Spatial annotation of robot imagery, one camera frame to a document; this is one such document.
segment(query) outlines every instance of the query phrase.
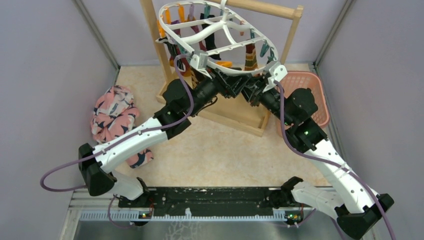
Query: wooden rack base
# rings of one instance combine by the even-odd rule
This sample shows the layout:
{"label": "wooden rack base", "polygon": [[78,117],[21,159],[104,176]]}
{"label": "wooden rack base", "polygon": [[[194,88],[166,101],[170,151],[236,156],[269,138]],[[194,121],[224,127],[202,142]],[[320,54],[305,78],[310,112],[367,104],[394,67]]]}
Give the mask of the wooden rack base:
{"label": "wooden rack base", "polygon": [[[175,72],[172,73],[172,76],[174,77],[173,79],[178,78]],[[191,86],[191,77],[185,77],[184,79]],[[168,84],[166,81],[156,95],[156,99],[160,103],[165,104],[165,99],[162,95]],[[268,113],[269,111],[262,105],[258,107],[250,106],[242,95],[236,98],[224,98],[218,95],[218,101],[199,112],[199,116],[261,137],[270,117]]]}
{"label": "wooden rack base", "polygon": [[[221,2],[221,0],[209,1],[215,3]],[[164,45],[155,42],[155,40],[158,39],[160,35],[157,26],[157,11],[153,6],[152,0],[140,0],[140,4],[143,8],[144,17],[149,27],[151,38],[156,49],[160,64],[162,66],[163,74],[166,81],[162,89],[156,96],[156,99],[160,103],[165,103],[165,99],[162,97],[162,94],[166,90],[168,84],[172,80],[177,79],[178,77],[169,66],[168,56],[165,51]],[[303,6],[299,5],[297,8],[288,8],[271,3],[260,2],[257,0],[228,0],[226,4],[231,7],[242,8],[292,21],[290,30],[287,34],[287,38],[284,44],[284,49],[280,57],[280,62],[284,64],[289,54],[289,49],[292,45],[293,38],[295,36],[296,29],[299,24],[299,20],[302,16]],[[191,85],[191,78],[187,78],[186,82]],[[259,107],[250,106],[244,100],[243,96],[230,99],[218,96],[218,101],[216,102],[216,104],[205,108],[199,113],[199,116],[201,117],[250,134],[254,134],[256,136],[263,135],[270,115],[271,113],[267,111],[262,105],[260,105]]]}

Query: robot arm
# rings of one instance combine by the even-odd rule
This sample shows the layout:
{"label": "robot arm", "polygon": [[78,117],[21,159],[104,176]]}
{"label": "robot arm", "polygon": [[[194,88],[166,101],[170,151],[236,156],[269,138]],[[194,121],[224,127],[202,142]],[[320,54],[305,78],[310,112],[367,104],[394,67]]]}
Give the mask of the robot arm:
{"label": "robot arm", "polygon": [[[242,94],[252,106],[262,104],[279,118],[281,95],[274,88],[274,81],[282,80],[287,71],[277,62],[269,63],[265,69],[259,76],[245,74],[229,76],[217,69],[208,68],[211,78],[194,71],[198,74],[196,77],[200,83],[195,89],[189,89],[193,97],[193,111],[190,115],[196,116],[217,94],[226,98],[235,98]],[[186,119],[180,124],[160,129],[181,119],[188,113],[190,107],[188,95],[179,79],[168,85],[163,97],[166,105],[139,127],[94,148],[88,144],[79,148],[80,158],[96,155],[91,160],[79,164],[90,195],[99,196],[111,192],[131,201],[146,201],[149,190],[143,180],[123,175],[116,172],[115,168],[140,150],[165,142],[191,125]],[[382,216],[379,215],[376,204],[362,185],[342,169],[352,171],[334,149],[327,135],[312,120],[311,116],[317,110],[310,89],[295,90],[287,99],[284,98],[284,123],[291,126],[285,132],[290,146],[296,151],[341,165],[335,167],[324,162],[312,161],[334,187],[336,193],[322,190],[298,177],[293,177],[281,186],[281,193],[277,196],[278,198],[283,196],[285,202],[303,203],[316,208],[337,220],[339,226],[349,236],[359,239]],[[146,129],[153,128],[155,130],[145,132]],[[108,148],[120,142],[124,144]],[[378,197],[384,211],[393,205],[393,199],[388,194],[378,195],[374,190],[372,192]],[[280,200],[270,196],[271,202]]]}

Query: beige floor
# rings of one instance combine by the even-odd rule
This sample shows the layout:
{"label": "beige floor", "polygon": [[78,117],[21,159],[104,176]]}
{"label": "beige floor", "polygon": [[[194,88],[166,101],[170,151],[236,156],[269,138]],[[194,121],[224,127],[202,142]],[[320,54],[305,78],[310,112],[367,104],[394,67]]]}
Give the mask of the beige floor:
{"label": "beige floor", "polygon": [[[307,64],[286,67],[309,70]],[[141,111],[137,125],[163,107],[155,96],[164,81],[159,66],[121,68],[117,84],[129,87],[134,94]],[[316,186],[328,185],[312,163],[291,152],[277,136],[274,119],[270,119],[263,137],[202,117],[190,121],[192,125],[182,134],[151,147],[153,161],[136,169],[123,163],[117,170],[156,187],[280,186],[292,176]]]}

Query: pink patterned towel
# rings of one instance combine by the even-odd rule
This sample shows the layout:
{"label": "pink patterned towel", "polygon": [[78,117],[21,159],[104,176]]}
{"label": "pink patterned towel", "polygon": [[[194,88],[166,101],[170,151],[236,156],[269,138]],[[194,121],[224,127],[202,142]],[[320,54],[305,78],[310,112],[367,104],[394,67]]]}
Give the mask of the pink patterned towel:
{"label": "pink patterned towel", "polygon": [[[133,104],[133,94],[124,86],[113,86],[95,103],[91,120],[91,133],[94,140],[107,143],[131,131],[134,121],[140,115]],[[131,168],[153,160],[153,153],[147,148],[131,156],[126,163]]]}

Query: purple wall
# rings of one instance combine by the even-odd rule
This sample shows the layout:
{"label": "purple wall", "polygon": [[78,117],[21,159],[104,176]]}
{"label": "purple wall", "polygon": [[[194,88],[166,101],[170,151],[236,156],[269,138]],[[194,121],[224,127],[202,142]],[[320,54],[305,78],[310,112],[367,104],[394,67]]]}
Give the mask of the purple wall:
{"label": "purple wall", "polygon": [[[164,4],[175,1],[154,0],[156,15]],[[290,8],[296,8],[298,5],[304,6],[303,16],[287,58],[288,62],[315,61],[345,2],[344,0],[261,1]],[[83,2],[120,65],[159,64],[139,0],[83,0]],[[279,55],[281,55],[290,29],[290,20],[234,7],[230,8],[268,36],[278,47]],[[198,19],[200,13],[203,12],[202,7],[196,7],[195,12],[195,17]],[[219,14],[219,11],[212,9],[211,14]],[[176,11],[172,12],[171,16],[173,20],[178,19]],[[216,35],[216,45],[219,47],[229,44],[223,36],[223,32]],[[245,61],[243,48],[241,51],[232,51],[231,55],[224,54],[224,57],[228,60],[241,59],[238,61],[241,63]]]}
{"label": "purple wall", "polygon": [[[114,74],[71,0],[1,1],[0,239],[59,238],[71,193],[43,190],[40,177],[91,139],[91,110]],[[75,166],[47,183],[82,177]]]}
{"label": "purple wall", "polygon": [[424,234],[423,11],[422,0],[357,1],[319,68],[346,160],[394,198],[402,240]]}

